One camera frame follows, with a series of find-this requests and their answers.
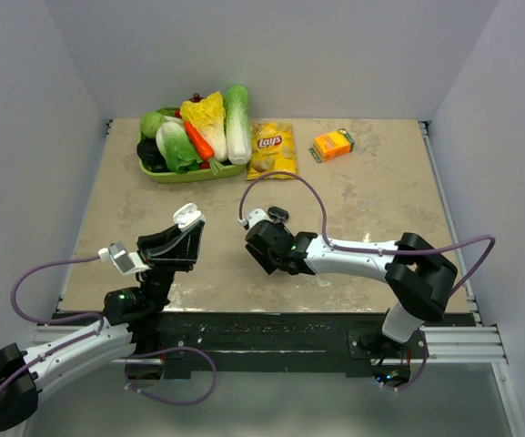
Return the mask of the black earbud charging case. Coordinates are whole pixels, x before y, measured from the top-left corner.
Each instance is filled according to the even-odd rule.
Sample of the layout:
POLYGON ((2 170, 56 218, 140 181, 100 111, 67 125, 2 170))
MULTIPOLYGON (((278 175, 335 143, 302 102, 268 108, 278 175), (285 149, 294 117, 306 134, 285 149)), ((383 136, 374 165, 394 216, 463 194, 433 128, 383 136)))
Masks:
POLYGON ((267 214, 273 222, 287 223, 289 220, 289 213, 277 206, 269 207, 267 214))

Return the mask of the white earbud charging case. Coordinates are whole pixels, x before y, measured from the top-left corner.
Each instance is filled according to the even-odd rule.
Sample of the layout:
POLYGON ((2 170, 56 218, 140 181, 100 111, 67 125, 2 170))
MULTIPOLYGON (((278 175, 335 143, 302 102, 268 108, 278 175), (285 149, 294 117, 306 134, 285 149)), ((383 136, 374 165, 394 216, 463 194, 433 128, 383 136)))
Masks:
POLYGON ((173 221, 179 229, 185 229, 204 220, 204 215, 196 203, 187 203, 173 214, 173 221))

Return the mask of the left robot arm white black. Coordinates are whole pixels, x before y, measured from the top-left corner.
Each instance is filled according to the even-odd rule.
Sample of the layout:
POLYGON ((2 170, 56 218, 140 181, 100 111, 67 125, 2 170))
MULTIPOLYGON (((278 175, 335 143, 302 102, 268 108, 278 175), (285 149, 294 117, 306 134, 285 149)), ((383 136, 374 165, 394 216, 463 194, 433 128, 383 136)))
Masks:
POLYGON ((176 218, 172 227, 142 236, 136 250, 122 243, 100 249, 80 263, 111 263, 137 286, 110 291, 100 312, 66 317, 90 324, 59 339, 26 349, 11 343, 0 349, 0 432, 30 418, 39 403, 69 382, 105 363, 158 353, 158 326, 176 273, 197 263, 206 222, 191 216, 176 218))

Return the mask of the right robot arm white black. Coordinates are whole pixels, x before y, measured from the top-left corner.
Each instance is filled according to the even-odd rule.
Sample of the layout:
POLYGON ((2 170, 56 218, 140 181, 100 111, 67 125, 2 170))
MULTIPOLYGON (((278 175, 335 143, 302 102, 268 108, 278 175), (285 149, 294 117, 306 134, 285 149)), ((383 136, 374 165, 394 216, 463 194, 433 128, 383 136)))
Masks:
POLYGON ((398 357, 412 333, 426 322, 440 322, 452 294, 458 270, 440 254, 411 253, 431 246, 421 236, 405 233, 398 241, 363 243, 344 240, 325 242, 314 232, 292 234, 284 223, 270 218, 247 224, 246 249, 271 274, 343 274, 373 279, 389 285, 398 303, 390 309, 376 336, 379 352, 398 357), (407 250, 408 255, 387 252, 407 250))

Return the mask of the green plastic vegetable tray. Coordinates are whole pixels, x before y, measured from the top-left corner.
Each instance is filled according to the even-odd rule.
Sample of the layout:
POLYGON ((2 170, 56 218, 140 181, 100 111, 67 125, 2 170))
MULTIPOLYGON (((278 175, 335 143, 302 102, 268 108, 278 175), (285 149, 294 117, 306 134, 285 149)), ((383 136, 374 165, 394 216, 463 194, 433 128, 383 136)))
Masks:
POLYGON ((188 171, 184 174, 178 174, 175 172, 152 172, 150 168, 145 165, 145 162, 141 158, 138 158, 138 165, 143 173, 152 178, 155 182, 162 184, 198 182, 229 178, 243 173, 247 168, 246 165, 232 165, 227 161, 224 164, 224 168, 217 174, 215 174, 211 168, 198 169, 194 171, 188 171))

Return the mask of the yellow Lays chips bag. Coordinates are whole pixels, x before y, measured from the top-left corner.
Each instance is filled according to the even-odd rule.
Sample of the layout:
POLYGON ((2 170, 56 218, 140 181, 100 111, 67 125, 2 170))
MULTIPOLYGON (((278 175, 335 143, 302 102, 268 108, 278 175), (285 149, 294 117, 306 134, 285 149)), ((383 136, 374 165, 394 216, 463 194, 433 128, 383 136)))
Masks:
POLYGON ((298 174, 298 159, 293 126, 285 122, 252 123, 252 158, 247 165, 247 180, 273 171, 298 174))

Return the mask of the dark green toy vegetable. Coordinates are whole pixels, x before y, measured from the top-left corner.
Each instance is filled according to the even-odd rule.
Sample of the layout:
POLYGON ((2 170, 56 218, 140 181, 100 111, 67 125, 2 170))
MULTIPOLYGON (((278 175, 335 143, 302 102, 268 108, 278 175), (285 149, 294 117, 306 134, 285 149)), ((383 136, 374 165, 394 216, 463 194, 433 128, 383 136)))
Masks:
POLYGON ((167 163, 153 138, 141 139, 136 146, 136 154, 148 171, 153 173, 167 173, 169 171, 167 163))

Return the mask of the orange toy carrot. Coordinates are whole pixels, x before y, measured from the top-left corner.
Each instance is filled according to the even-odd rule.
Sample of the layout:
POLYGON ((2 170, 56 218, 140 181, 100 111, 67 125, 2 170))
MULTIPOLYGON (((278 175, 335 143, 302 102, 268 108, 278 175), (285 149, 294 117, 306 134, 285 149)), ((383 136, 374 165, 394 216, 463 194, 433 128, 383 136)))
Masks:
POLYGON ((216 159, 213 148, 191 123, 185 121, 184 128, 199 157, 209 164, 215 175, 219 174, 223 169, 223 165, 216 159))

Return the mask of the green white bok choy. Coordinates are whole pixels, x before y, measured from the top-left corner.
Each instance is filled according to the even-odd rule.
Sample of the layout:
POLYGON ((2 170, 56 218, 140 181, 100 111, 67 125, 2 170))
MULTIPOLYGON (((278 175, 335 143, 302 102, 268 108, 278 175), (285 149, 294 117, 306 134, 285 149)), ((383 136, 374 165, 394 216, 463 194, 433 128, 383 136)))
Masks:
POLYGON ((199 170, 202 158, 178 123, 166 122, 158 129, 156 146, 171 172, 184 174, 199 170))

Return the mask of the orange green carton box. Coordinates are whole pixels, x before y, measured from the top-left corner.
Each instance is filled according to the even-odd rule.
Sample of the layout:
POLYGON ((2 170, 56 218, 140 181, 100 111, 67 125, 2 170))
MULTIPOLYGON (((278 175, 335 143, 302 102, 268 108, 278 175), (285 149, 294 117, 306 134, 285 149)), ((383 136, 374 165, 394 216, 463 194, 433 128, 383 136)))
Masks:
POLYGON ((340 128, 315 137, 309 153, 322 163, 351 153, 354 146, 354 138, 345 128, 340 128))

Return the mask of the round green cabbage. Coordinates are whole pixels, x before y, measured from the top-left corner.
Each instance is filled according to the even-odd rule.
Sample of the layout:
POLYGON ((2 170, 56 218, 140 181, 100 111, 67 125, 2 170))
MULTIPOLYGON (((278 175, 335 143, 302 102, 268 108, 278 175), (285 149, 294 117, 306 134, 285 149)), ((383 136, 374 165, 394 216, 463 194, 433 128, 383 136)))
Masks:
POLYGON ((157 131, 167 122, 167 118, 156 112, 145 113, 139 120, 141 134, 146 138, 155 138, 157 131))

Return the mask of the yellow toy cabbage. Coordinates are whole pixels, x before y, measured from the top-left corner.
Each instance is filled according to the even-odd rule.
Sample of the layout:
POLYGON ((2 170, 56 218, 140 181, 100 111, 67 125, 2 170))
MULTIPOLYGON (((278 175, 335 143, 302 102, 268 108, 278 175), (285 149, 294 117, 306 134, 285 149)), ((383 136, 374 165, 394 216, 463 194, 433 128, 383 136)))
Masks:
POLYGON ((226 161, 225 109, 222 94, 217 91, 196 103, 185 101, 180 107, 180 114, 212 147, 215 158, 219 162, 226 161))

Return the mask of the tall green napa cabbage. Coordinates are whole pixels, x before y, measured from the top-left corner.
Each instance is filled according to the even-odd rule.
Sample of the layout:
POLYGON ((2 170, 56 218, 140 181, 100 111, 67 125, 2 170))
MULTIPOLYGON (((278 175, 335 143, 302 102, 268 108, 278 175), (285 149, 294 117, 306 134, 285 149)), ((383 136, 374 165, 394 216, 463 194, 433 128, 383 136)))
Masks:
POLYGON ((242 85, 233 85, 224 95, 227 154, 234 165, 246 165, 252 156, 249 121, 249 93, 242 85))

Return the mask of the dark red toy grapes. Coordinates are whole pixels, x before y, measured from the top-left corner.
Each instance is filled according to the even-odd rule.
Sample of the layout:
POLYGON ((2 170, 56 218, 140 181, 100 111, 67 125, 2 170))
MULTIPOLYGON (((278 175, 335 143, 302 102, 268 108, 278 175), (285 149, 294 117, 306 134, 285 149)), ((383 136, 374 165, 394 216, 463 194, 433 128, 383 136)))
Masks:
POLYGON ((190 101, 193 103, 197 103, 202 100, 202 97, 199 95, 199 93, 195 93, 191 98, 190 101))

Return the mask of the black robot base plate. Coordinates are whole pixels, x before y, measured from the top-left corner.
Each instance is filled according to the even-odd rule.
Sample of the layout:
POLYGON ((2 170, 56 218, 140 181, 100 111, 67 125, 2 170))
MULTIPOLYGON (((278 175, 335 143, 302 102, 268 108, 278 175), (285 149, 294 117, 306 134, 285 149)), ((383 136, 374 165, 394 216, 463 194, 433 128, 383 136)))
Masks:
POLYGON ((424 355, 419 334, 394 346, 381 313, 163 312, 156 346, 167 379, 194 371, 343 373, 401 384, 424 355))

